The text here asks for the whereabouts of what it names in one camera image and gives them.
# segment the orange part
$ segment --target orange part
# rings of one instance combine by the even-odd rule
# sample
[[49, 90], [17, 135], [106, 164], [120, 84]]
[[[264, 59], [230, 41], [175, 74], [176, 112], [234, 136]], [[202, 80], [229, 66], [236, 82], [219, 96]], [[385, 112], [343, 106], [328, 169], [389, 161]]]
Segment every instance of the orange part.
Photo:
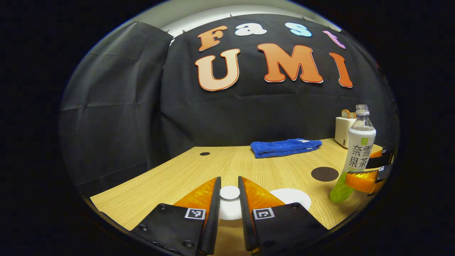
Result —
[[375, 158], [375, 157], [380, 157], [380, 156], [382, 156], [382, 150], [371, 153], [370, 158]]
[[378, 177], [379, 171], [348, 173], [346, 174], [346, 185], [349, 187], [371, 194], [375, 188], [374, 182]]
[[174, 205], [185, 208], [205, 209], [206, 210], [204, 222], [205, 227], [205, 224], [207, 223], [207, 217], [210, 211], [210, 203], [212, 201], [213, 189], [215, 187], [216, 180], [217, 178], [213, 178], [208, 182], [200, 185], [198, 188], [188, 193]]
[[272, 195], [270, 192], [260, 187], [258, 184], [248, 180], [245, 177], [242, 177], [243, 186], [245, 187], [245, 193], [247, 195], [248, 208], [251, 212], [253, 209], [262, 209], [268, 207], [275, 207], [280, 205], [285, 205], [280, 199]]

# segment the plastic bottle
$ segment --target plastic bottle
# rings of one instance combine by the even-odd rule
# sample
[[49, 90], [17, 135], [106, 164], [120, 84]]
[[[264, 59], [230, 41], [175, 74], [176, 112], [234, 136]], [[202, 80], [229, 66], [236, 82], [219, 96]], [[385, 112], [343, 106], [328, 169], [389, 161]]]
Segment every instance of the plastic bottle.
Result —
[[345, 201], [354, 191], [345, 184], [346, 174], [349, 172], [363, 172], [369, 161], [373, 149], [376, 129], [369, 119], [367, 105], [356, 105], [357, 120], [349, 129], [348, 155], [343, 171], [336, 185], [330, 191], [329, 199], [334, 203]]

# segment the bottle cap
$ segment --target bottle cap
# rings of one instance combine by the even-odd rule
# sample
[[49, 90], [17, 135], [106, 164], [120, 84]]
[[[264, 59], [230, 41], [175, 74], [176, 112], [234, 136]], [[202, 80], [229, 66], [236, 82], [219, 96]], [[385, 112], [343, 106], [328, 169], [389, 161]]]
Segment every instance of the bottle cap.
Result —
[[369, 110], [367, 105], [355, 105], [355, 114], [358, 116], [367, 116], [369, 115]]
[[240, 195], [240, 190], [236, 186], [225, 186], [220, 190], [220, 196], [226, 200], [236, 199]]

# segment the bottle label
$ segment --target bottle label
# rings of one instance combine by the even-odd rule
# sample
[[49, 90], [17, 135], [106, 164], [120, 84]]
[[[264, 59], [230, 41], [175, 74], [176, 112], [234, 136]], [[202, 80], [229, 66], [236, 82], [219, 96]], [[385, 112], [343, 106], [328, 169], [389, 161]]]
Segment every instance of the bottle label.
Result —
[[363, 134], [360, 134], [360, 132], [350, 134], [348, 155], [344, 165], [345, 172], [363, 172], [365, 170], [371, 151], [373, 150], [375, 137], [375, 131]]

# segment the black backdrop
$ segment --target black backdrop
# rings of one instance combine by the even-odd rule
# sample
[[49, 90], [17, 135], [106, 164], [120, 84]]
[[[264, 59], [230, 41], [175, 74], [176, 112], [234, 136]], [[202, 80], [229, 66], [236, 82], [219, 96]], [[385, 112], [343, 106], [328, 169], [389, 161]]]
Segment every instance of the black backdrop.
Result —
[[82, 193], [96, 195], [168, 158], [159, 95], [171, 39], [149, 24], [125, 23], [97, 43], [71, 76], [59, 136]]
[[[301, 24], [311, 37], [297, 36], [284, 24]], [[262, 35], [237, 36], [235, 27], [258, 23], [267, 30]], [[199, 52], [199, 34], [227, 26], [219, 44]], [[323, 31], [329, 30], [346, 46], [337, 46]], [[257, 45], [274, 43], [292, 55], [295, 45], [312, 48], [322, 83], [300, 78], [267, 82], [265, 55]], [[198, 82], [199, 58], [214, 55], [213, 77], [226, 75], [220, 53], [238, 48], [239, 77], [220, 91], [206, 91]], [[330, 52], [345, 58], [352, 88], [342, 87]], [[383, 80], [375, 59], [349, 36], [321, 24], [286, 15], [252, 14], [225, 18], [201, 25], [175, 38], [163, 71], [161, 120], [171, 157], [194, 146], [243, 146], [254, 141], [290, 138], [324, 139], [335, 136], [335, 118], [342, 109], [355, 111], [356, 104], [368, 104], [376, 127], [376, 144], [390, 146], [398, 138], [393, 96]]]
[[[287, 22], [306, 26], [312, 36], [291, 33]], [[235, 35], [235, 27], [244, 23], [258, 23], [267, 33]], [[199, 52], [197, 36], [219, 26], [228, 27], [220, 43]], [[171, 39], [146, 23], [125, 23], [74, 71], [62, 98], [59, 135], [68, 170], [84, 194], [110, 189], [194, 146], [333, 138], [340, 110], [353, 111], [356, 104], [368, 104], [376, 144], [397, 144], [393, 95], [376, 60], [343, 32], [286, 15], [254, 14], [204, 24], [177, 36], [169, 47]], [[263, 43], [277, 44], [289, 55], [295, 45], [312, 48], [324, 81], [266, 82], [265, 55], [257, 49]], [[237, 82], [215, 92], [201, 88], [195, 61], [214, 55], [213, 76], [224, 77], [226, 64], [219, 54], [233, 48], [241, 51]], [[351, 88], [339, 85], [330, 52], [345, 59]]]

